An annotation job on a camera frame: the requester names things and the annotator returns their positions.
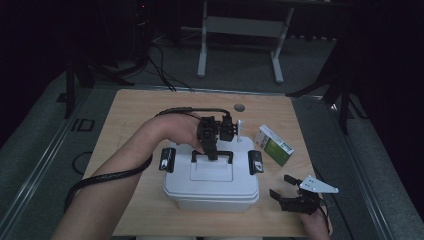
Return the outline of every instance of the human arm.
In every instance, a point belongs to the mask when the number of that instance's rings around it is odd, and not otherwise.
[[[203,152],[196,131],[199,120],[183,114],[166,114],[144,123],[93,176],[126,171],[141,166],[165,139],[189,144]],[[140,174],[91,185],[73,199],[52,239],[107,239],[124,213]]]
[[[310,215],[306,213],[299,213],[298,215],[310,240],[330,239],[326,218],[319,209]]]

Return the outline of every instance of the green and white box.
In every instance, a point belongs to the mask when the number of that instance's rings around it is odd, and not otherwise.
[[[266,125],[259,127],[255,143],[258,144],[281,167],[286,164],[294,150]]]

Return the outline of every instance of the table top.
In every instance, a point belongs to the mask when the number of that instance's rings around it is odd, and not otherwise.
[[[243,104],[245,111],[234,110]],[[259,200],[242,213],[180,210],[163,191],[165,172],[159,171],[163,141],[153,154],[153,162],[142,175],[134,196],[114,235],[156,236],[305,236],[296,213],[281,211],[269,197],[269,189],[283,197],[297,197],[297,187],[285,182],[285,174],[298,179],[314,176],[309,154],[291,100],[284,96],[120,90],[88,164],[84,177],[90,176],[145,121],[172,107],[222,108],[231,112],[233,121],[244,121],[243,136],[254,140],[259,127],[267,125],[293,149],[288,162],[280,167],[262,151],[265,172],[258,174]],[[213,113],[199,113],[211,116]]]

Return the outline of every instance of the white metal frame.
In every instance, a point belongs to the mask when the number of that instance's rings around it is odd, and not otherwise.
[[[207,0],[203,1],[202,47],[200,49],[197,77],[203,78],[206,76],[207,33],[215,32],[278,38],[276,49],[271,51],[271,61],[274,68],[275,81],[282,83],[283,75],[278,57],[280,56],[287,30],[289,29],[293,11],[294,8],[289,9],[284,22],[217,17],[208,16]]]

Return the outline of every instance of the white plastic container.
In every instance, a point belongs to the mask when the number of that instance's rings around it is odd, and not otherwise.
[[[232,142],[219,141],[218,151],[233,152],[229,157],[219,155],[210,161],[205,155],[197,155],[192,162],[193,149],[188,145],[176,145],[173,173],[166,173],[165,193],[185,210],[244,212],[259,199],[259,183],[256,175],[250,175],[248,151],[253,142],[248,137]]]

